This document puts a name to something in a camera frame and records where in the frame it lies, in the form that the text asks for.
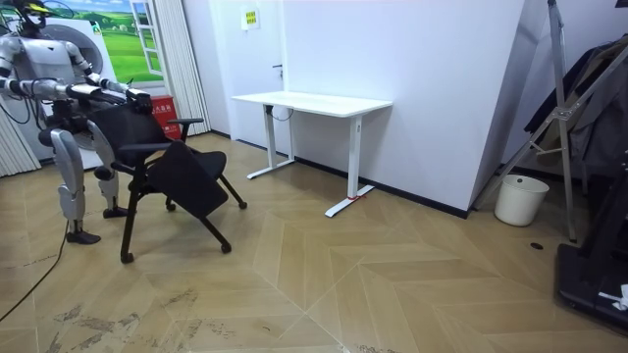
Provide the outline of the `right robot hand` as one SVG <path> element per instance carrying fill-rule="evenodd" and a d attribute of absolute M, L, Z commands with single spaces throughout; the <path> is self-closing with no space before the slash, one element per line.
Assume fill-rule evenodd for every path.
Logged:
<path fill-rule="evenodd" d="M 65 93 L 70 98 L 105 102 L 113 105 L 123 105 L 127 102 L 125 98 L 105 93 L 100 87 L 89 84 L 67 85 Z"/>

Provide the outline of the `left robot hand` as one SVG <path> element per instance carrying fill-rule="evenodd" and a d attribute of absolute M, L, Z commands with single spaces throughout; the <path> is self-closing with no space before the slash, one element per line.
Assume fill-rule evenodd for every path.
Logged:
<path fill-rule="evenodd" d="M 152 113 L 152 99 L 147 92 L 136 88 L 129 88 L 126 91 L 126 96 L 139 114 L 150 115 Z"/>

